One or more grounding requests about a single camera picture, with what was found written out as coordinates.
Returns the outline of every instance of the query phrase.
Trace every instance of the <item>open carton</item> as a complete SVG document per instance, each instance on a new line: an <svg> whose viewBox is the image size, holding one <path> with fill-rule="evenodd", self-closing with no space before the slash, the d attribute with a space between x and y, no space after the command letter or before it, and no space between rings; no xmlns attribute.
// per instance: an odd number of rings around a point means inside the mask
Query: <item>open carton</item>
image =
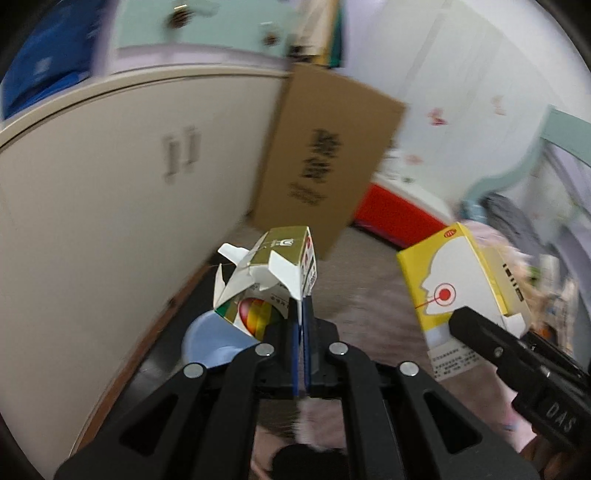
<svg viewBox="0 0 591 480"><path fill-rule="evenodd" d="M480 249L461 223L403 250L398 260L438 381L481 361L452 337L449 319L454 310L470 307L516 337L531 323L530 310L502 254L492 247Z"/></svg>
<svg viewBox="0 0 591 480"><path fill-rule="evenodd" d="M317 276L308 227L272 228L250 250L223 244L218 252L236 265L227 284L222 266L217 268L213 308L220 316L247 335L262 340L266 325L278 320L275 312L287 319L292 298L298 305L301 326L301 301L310 295ZM252 308L253 304L252 313L244 314L246 308L242 306Z"/></svg>

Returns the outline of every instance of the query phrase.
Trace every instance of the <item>metal screw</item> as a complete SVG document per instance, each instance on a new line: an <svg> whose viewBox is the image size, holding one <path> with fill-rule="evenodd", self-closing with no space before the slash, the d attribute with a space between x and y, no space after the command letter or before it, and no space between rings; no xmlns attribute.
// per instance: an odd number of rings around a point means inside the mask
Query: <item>metal screw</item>
<svg viewBox="0 0 591 480"><path fill-rule="evenodd" d="M188 364L183 368L183 373L187 378L199 378L205 370L200 364Z"/></svg>
<svg viewBox="0 0 591 480"><path fill-rule="evenodd" d="M259 343L255 347L255 352L259 356L271 356L275 348L270 343Z"/></svg>
<svg viewBox="0 0 591 480"><path fill-rule="evenodd" d="M407 377L414 377L418 374L418 365L413 362L404 362L400 364L400 371Z"/></svg>
<svg viewBox="0 0 591 480"><path fill-rule="evenodd" d="M344 355L349 351L349 347L346 343L335 342L329 345L329 351L334 355Z"/></svg>

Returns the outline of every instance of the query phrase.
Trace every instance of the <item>door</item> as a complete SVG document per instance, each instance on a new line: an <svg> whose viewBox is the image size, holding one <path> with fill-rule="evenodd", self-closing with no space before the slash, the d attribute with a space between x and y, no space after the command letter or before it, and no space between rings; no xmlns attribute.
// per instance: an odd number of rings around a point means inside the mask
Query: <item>door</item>
<svg viewBox="0 0 591 480"><path fill-rule="evenodd" d="M130 87L0 151L0 411L46 478L138 338L248 210L280 86ZM186 129L200 135L189 165Z"/></svg>

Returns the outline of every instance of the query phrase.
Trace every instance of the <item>rainbow ball graphic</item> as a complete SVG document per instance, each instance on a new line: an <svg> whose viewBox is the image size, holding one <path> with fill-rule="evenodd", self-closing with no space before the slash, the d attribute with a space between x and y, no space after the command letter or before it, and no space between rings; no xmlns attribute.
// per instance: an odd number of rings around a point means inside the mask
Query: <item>rainbow ball graphic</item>
<svg viewBox="0 0 591 480"><path fill-rule="evenodd" d="M261 299L243 299L238 304L238 314L251 335L262 341L265 328L283 317L270 303Z"/></svg>

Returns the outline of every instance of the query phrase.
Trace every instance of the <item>brown cardboard box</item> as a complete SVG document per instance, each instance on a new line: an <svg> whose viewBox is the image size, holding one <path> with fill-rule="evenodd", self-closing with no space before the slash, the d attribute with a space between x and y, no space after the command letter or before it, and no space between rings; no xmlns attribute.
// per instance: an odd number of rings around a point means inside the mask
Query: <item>brown cardboard box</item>
<svg viewBox="0 0 591 480"><path fill-rule="evenodd" d="M308 225L326 256L366 192L405 106L354 80L296 64L255 200L263 231Z"/></svg>

